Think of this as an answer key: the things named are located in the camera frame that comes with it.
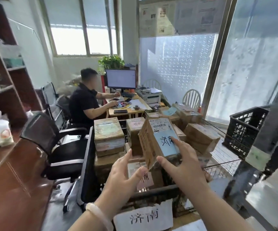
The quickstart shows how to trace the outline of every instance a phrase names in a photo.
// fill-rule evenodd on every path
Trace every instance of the black shirt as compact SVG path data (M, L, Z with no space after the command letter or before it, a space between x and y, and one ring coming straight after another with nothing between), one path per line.
M73 123L84 124L88 127L93 126L94 121L88 118L83 110L99 108L96 94L97 91L88 89L82 83L79 84L78 88L71 95L69 102L69 110Z

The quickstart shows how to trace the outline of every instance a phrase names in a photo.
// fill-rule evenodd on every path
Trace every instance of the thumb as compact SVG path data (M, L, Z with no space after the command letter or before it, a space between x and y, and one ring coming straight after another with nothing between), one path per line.
M175 166L171 164L166 158L162 156L157 156L157 162L160 163L160 165L164 168L164 170L170 174L171 177L173 177L174 171L175 171Z
M141 166L137 171L128 179L132 187L137 187L137 184L143 178L143 176L148 172L148 169L144 166Z

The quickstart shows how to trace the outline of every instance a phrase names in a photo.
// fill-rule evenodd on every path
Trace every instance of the black hair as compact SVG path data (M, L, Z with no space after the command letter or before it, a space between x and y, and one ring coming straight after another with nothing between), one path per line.
M81 73L81 80L85 82L89 81L92 77L98 74L96 70L93 70L91 68L82 69L80 73Z

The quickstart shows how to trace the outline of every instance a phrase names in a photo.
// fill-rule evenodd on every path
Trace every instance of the white bracelet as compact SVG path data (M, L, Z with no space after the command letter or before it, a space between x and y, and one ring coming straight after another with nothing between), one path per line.
M105 216L105 214L93 203L88 203L85 207L86 210L92 212L95 216L97 216L101 222L105 225L108 231L113 231L114 226L112 225L111 221Z

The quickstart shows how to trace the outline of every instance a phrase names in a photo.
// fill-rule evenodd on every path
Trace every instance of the seated man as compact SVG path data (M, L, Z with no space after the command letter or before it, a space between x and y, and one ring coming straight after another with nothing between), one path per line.
M69 109L74 123L90 128L94 125L95 119L106 118L105 112L108 108L118 105L117 101L112 100L99 107L97 99L119 97L121 94L119 92L109 94L95 91L97 72L91 68L81 70L81 81L71 95Z

